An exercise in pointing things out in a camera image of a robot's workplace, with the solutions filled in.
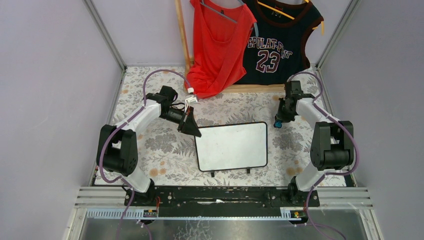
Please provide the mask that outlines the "blue bone-shaped eraser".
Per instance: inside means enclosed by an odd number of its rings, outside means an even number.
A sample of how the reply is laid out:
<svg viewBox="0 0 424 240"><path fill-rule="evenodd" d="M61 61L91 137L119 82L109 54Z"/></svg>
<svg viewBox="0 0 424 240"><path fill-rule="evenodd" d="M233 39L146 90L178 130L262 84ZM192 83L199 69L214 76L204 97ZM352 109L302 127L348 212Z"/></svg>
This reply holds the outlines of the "blue bone-shaped eraser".
<svg viewBox="0 0 424 240"><path fill-rule="evenodd" d="M282 122L281 121L279 121L279 120L276 120L275 122L274 122L274 124L273 124L273 127L274 128L278 128L278 129L280 129L280 128L282 128Z"/></svg>

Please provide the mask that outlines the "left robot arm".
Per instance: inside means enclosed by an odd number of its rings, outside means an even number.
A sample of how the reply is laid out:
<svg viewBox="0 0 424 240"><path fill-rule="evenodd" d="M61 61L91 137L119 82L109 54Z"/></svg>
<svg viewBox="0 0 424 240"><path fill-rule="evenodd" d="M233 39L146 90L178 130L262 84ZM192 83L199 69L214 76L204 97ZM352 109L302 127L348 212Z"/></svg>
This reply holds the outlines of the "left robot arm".
<svg viewBox="0 0 424 240"><path fill-rule="evenodd" d="M194 118L193 104L198 98L189 89L190 95L177 108L177 92L170 86L163 86L158 93L148 93L142 105L116 125L105 124L99 134L96 163L101 177L107 183L123 181L138 193L148 193L154 187L153 181L137 167L137 137L156 119L164 119L177 125L177 131L194 137L201 132Z"/></svg>

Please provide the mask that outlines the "black-framed whiteboard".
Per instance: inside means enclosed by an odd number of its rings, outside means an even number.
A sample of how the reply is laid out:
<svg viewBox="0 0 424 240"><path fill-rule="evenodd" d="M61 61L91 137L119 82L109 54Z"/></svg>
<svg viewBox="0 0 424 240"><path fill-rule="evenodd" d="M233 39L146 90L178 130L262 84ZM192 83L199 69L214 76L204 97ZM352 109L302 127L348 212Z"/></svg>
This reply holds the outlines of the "black-framed whiteboard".
<svg viewBox="0 0 424 240"><path fill-rule="evenodd" d="M198 169L210 172L245 169L268 165L268 125L264 121L235 123L199 128L195 137Z"/></svg>

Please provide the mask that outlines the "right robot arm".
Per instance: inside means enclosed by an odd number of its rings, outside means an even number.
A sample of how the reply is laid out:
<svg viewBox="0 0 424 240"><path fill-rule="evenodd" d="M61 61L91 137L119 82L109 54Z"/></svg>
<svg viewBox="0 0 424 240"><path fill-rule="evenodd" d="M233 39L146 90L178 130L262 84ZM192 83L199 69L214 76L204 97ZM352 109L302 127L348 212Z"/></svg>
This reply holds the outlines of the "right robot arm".
<svg viewBox="0 0 424 240"><path fill-rule="evenodd" d="M274 127L281 128L296 116L306 119L313 129L310 145L310 163L287 187L286 199L300 205L312 197L319 179L332 171L339 171L354 162L355 148L352 141L353 124L341 121L316 103L311 93L304 93L300 81L285 84L285 96L279 99Z"/></svg>

